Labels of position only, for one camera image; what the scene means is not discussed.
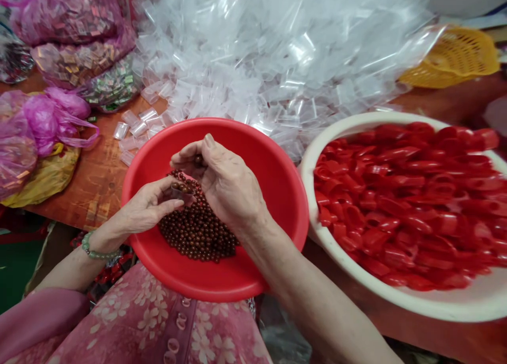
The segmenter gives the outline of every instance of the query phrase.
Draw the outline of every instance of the wooden table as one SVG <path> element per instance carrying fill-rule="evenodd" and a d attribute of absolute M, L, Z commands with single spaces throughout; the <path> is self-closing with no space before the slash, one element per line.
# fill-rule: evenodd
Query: wooden table
<path fill-rule="evenodd" d="M 24 92 L 45 87 L 38 72 L 9 87 Z M 458 124 L 492 100 L 507 94 L 500 74 L 443 89 L 415 89 L 393 101 L 405 111 Z M 150 105 L 138 98 L 129 107 L 138 114 Z M 164 101 L 155 104 L 160 113 Z M 83 150 L 72 181 L 61 193 L 28 210 L 65 224 L 90 230 L 99 227 L 120 208 L 121 186 L 127 166 L 120 160 L 118 141 L 112 135 L 121 114 L 99 115 L 101 135 L 93 148 Z M 82 133 L 84 137 L 90 131 Z M 333 280 L 368 315 L 383 335 L 463 361 L 467 364 L 507 362 L 507 319 L 489 323 L 450 323 L 417 315 L 376 296 L 337 267 L 326 253 L 309 241 L 304 254 Z"/>

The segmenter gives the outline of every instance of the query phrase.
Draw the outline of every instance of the red bowl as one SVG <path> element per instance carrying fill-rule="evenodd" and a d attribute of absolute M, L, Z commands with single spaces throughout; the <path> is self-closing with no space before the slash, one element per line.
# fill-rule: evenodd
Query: red bowl
<path fill-rule="evenodd" d="M 127 171 L 121 196 L 125 204 L 146 183 L 169 173 L 171 156 L 211 133 L 240 155 L 256 175 L 269 212 L 301 251 L 308 232 L 308 201 L 296 166 L 269 137 L 251 126 L 223 118 L 197 118 L 172 125 L 136 154 Z M 180 255 L 158 227 L 130 237 L 136 254 L 164 285 L 187 297 L 208 302 L 235 302 L 268 289 L 242 247 L 236 256 L 203 263 Z"/>

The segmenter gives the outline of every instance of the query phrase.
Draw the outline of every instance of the clear plastic bag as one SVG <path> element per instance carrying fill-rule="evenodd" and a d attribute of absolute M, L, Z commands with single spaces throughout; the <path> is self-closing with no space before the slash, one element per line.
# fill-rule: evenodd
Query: clear plastic bag
<path fill-rule="evenodd" d="M 132 70 L 134 54 L 116 62 L 108 71 L 87 81 L 72 93 L 103 113 L 115 113 L 141 92 L 143 83 Z"/>
<path fill-rule="evenodd" d="M 312 346 L 281 308 L 265 295 L 260 309 L 259 329 L 274 364 L 308 364 Z"/>
<path fill-rule="evenodd" d="M 429 0 L 134 0 L 135 71 L 172 122 L 225 117 L 298 162 L 319 130 L 407 90 L 443 27 Z"/>
<path fill-rule="evenodd" d="M 90 114 L 88 103 L 58 88 L 48 88 L 44 94 L 29 98 L 23 105 L 23 112 L 42 157 L 50 155 L 58 141 L 69 146 L 89 147 L 99 134 L 97 126 L 81 119 Z M 76 126 L 93 128 L 95 133 L 88 139 L 75 138 Z"/>
<path fill-rule="evenodd" d="M 0 96 L 0 201 L 18 192 L 37 163 L 37 145 L 22 107 L 21 91 Z"/>
<path fill-rule="evenodd" d="M 117 0 L 0 0 L 10 7 L 14 33 L 26 44 L 79 44 L 117 32 Z"/>
<path fill-rule="evenodd" d="M 134 29 L 123 23 L 118 36 L 105 42 L 62 46 L 47 43 L 33 48 L 32 57 L 47 83 L 75 89 L 111 68 L 134 48 L 135 43 Z"/>

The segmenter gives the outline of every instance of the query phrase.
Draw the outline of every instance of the forearm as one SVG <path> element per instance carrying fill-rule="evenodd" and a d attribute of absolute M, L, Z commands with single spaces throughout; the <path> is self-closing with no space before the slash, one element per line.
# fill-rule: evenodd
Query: forearm
<path fill-rule="evenodd" d="M 110 253 L 117 250 L 127 236 L 115 228 L 114 217 L 98 228 L 89 240 L 90 250 Z M 106 260 L 91 259 L 81 247 L 60 261 L 35 288 L 59 287 L 83 292 L 102 271 Z"/>
<path fill-rule="evenodd" d="M 401 363 L 370 320 L 297 251 L 270 216 L 244 232 L 242 244 L 301 333 L 322 355 L 351 364 Z"/>

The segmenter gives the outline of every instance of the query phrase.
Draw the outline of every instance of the pink floral clothing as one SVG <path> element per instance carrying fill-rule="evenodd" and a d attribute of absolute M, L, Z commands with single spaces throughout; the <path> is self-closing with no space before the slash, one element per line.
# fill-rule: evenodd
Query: pink floral clothing
<path fill-rule="evenodd" d="M 138 264 L 67 336 L 50 337 L 26 347 L 6 363 L 272 364 L 272 361 L 245 301 L 189 300 L 166 289 Z"/>

